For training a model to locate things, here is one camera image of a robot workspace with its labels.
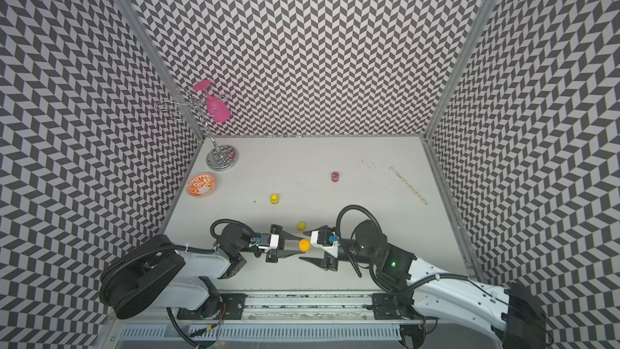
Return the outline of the orange paint jar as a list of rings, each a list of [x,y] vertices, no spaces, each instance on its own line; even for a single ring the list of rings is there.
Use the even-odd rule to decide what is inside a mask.
[[[312,245],[309,240],[302,239],[299,241],[298,247],[302,253],[305,253],[305,252],[308,252],[312,248]]]

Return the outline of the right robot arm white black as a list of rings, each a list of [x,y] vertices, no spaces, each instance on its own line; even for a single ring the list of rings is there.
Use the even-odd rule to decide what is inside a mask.
[[[485,334],[503,348],[547,348],[553,343],[541,302],[521,284],[506,289],[437,268],[390,244],[369,220],[358,224],[350,238],[339,237],[329,226],[305,235],[325,253],[309,263],[326,271],[336,271],[341,261],[368,269],[381,290],[372,305],[378,319],[447,320]]]

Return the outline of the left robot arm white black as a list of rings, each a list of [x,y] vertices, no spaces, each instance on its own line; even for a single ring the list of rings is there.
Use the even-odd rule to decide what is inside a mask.
[[[212,318],[225,306],[215,280],[239,273],[247,262],[245,254],[277,263],[311,247],[281,226],[258,233],[240,221],[220,219],[209,232],[215,240],[211,249],[177,245],[160,234],[115,259],[100,276],[100,301],[119,319],[148,308],[176,309],[184,318]]]

